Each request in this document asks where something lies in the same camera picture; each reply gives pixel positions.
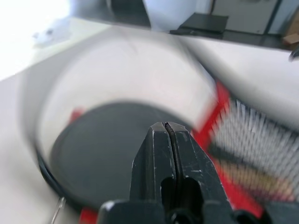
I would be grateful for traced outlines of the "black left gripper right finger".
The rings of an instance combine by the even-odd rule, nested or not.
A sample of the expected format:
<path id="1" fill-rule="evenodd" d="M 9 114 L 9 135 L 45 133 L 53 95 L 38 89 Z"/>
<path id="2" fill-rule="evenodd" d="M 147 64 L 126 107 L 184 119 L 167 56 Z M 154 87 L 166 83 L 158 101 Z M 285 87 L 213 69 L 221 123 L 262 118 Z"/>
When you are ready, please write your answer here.
<path id="1" fill-rule="evenodd" d="M 208 203 L 232 210 L 211 159 L 189 131 L 176 123 L 167 123 L 176 171 L 174 206 L 201 210 Z"/>

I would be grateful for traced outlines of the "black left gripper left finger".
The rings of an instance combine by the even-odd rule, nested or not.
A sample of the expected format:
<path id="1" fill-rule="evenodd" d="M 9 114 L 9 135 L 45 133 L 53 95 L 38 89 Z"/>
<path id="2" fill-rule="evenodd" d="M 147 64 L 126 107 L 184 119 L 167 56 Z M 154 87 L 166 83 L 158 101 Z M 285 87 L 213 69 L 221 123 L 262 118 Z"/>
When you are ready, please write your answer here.
<path id="1" fill-rule="evenodd" d="M 176 125 L 158 122 L 149 128 L 132 164 L 130 200 L 176 205 L 177 174 L 171 143 Z"/>

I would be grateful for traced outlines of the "red dish rack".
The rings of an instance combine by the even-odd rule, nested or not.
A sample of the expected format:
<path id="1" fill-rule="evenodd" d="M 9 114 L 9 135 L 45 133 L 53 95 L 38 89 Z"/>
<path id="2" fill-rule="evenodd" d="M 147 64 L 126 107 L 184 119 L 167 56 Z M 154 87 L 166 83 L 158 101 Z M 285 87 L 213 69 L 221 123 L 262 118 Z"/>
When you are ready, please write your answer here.
<path id="1" fill-rule="evenodd" d="M 131 167 L 149 127 L 176 116 L 150 105 L 113 103 L 66 127 L 51 154 L 52 174 L 83 204 L 127 199 Z M 213 127 L 208 148 L 229 184 L 260 202 L 299 202 L 299 133 L 231 100 Z"/>

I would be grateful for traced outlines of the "black flat stand base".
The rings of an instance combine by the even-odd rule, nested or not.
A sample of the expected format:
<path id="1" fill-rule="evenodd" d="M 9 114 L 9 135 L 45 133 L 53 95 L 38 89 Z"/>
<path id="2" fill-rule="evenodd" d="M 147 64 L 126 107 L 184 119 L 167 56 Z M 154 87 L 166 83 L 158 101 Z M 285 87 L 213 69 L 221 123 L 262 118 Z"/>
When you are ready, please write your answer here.
<path id="1" fill-rule="evenodd" d="M 192 14 L 176 30 L 170 30 L 174 35 L 215 35 L 224 33 L 228 21 L 228 16 L 212 14 Z"/>

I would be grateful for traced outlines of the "dark object at table edge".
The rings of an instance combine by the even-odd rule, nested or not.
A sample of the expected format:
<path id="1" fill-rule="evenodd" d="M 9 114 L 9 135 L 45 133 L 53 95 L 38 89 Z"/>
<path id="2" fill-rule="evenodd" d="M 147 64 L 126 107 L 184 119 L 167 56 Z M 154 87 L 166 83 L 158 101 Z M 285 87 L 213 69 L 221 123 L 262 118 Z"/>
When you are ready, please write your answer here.
<path id="1" fill-rule="evenodd" d="M 290 53 L 289 61 L 292 62 L 292 61 L 294 61 L 295 59 L 298 59 L 298 58 L 299 58 L 299 45 L 296 48 L 294 48 L 292 50 L 292 52 Z"/>

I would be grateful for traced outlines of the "brown cardboard box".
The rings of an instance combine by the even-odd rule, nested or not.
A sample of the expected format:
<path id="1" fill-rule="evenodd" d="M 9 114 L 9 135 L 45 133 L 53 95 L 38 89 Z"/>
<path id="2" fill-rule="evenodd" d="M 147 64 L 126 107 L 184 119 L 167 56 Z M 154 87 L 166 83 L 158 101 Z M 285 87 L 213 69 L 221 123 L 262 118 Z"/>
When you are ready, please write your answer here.
<path id="1" fill-rule="evenodd" d="M 285 36 L 283 38 L 283 44 L 290 49 L 294 49 L 299 44 L 299 33 Z"/>

